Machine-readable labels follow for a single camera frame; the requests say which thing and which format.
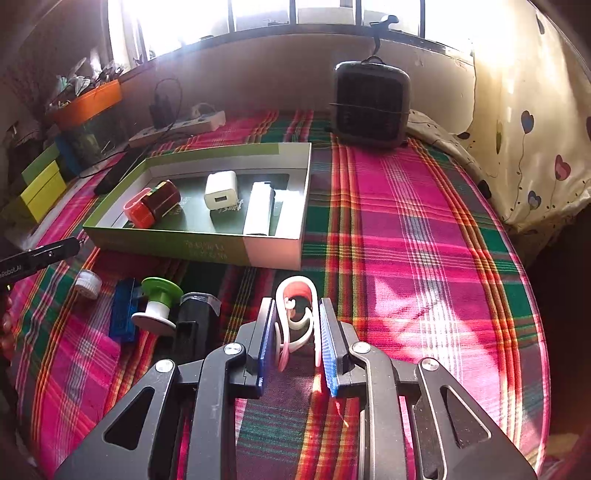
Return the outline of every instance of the curtain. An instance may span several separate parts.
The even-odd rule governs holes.
[[[591,83],[525,0],[473,2],[473,121],[457,136],[527,265],[590,202]]]

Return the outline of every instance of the blue block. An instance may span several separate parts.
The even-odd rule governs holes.
[[[60,151],[60,155],[66,161],[66,165],[70,172],[75,176],[80,175],[82,172],[82,166],[67,140],[61,135],[58,135],[55,137],[54,142],[56,143],[57,149]]]
[[[111,304],[109,337],[121,342],[135,340],[135,325],[131,316],[138,311],[138,297],[134,295],[135,279],[126,278],[117,282]]]

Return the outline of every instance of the white bottle cap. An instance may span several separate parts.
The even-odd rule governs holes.
[[[100,288],[103,281],[100,277],[90,270],[80,270],[74,283],[74,289],[87,299],[96,300],[99,297]]]

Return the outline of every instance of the yellow box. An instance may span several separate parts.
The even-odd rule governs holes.
[[[22,226],[37,225],[66,191],[57,162],[51,162],[31,184],[0,215],[9,223]]]

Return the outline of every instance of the orange planter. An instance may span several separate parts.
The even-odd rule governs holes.
[[[85,93],[64,108],[52,111],[48,117],[61,131],[66,131],[78,127],[121,99],[121,85],[118,80],[113,80]]]

